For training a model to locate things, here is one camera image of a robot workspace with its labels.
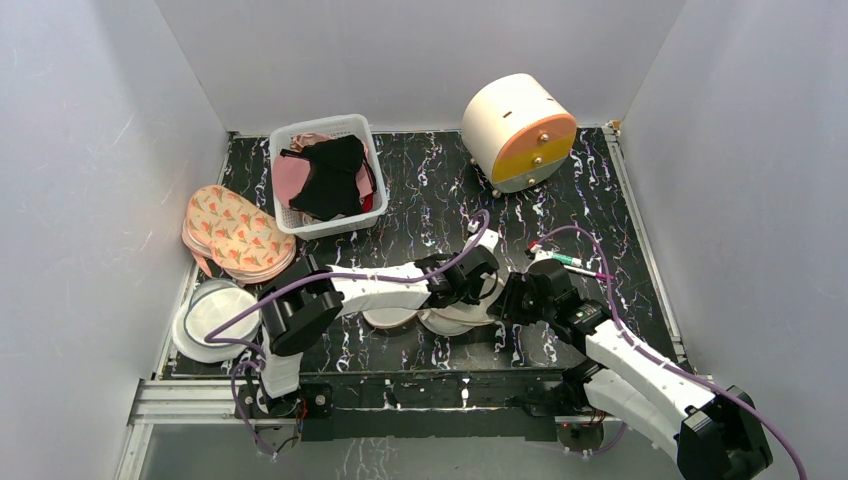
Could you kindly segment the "white mesh laundry bag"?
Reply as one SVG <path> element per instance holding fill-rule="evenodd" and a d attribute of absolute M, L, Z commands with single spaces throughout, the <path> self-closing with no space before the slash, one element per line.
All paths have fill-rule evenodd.
<path fill-rule="evenodd" d="M 505 281 L 498 274 L 484 280 L 479 303 L 469 305 L 457 303 L 442 309 L 408 310 L 402 308 L 384 308 L 362 313 L 368 325 L 376 329 L 389 330 L 399 328 L 413 320 L 419 320 L 429 331 L 452 337 L 469 332 L 473 328 L 483 327 L 495 322 L 487 312 L 497 296 L 503 291 Z"/>

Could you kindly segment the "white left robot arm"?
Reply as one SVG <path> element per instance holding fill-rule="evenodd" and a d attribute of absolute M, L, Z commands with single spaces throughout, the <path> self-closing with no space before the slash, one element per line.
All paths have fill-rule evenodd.
<path fill-rule="evenodd" d="M 478 245 L 383 268 L 353 269 L 299 259 L 259 293 L 264 366 L 260 403 L 275 416 L 294 411 L 301 359 L 339 317 L 388 308 L 427 310 L 478 305 L 500 268 Z"/>

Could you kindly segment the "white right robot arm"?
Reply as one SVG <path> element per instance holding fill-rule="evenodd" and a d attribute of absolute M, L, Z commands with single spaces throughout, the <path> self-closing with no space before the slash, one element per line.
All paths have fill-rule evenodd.
<path fill-rule="evenodd" d="M 753 401 L 732 386 L 714 392 L 619 327 L 610 309 L 584 299 L 556 260 L 510 274 L 488 309 L 514 324 L 546 323 L 585 359 L 565 370 L 551 399 L 577 414 L 611 414 L 676 463 L 686 479 L 752 479 L 773 462 Z"/>

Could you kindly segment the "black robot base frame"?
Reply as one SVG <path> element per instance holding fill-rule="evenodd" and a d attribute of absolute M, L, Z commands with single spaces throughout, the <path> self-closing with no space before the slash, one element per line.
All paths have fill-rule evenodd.
<path fill-rule="evenodd" d="M 555 369 L 309 375 L 279 398 L 248 374 L 236 393 L 235 416 L 253 421 L 256 431 L 292 426 L 289 436 L 272 439 L 276 451 L 295 441 L 504 437 L 590 456 L 627 430 L 568 397 Z"/>

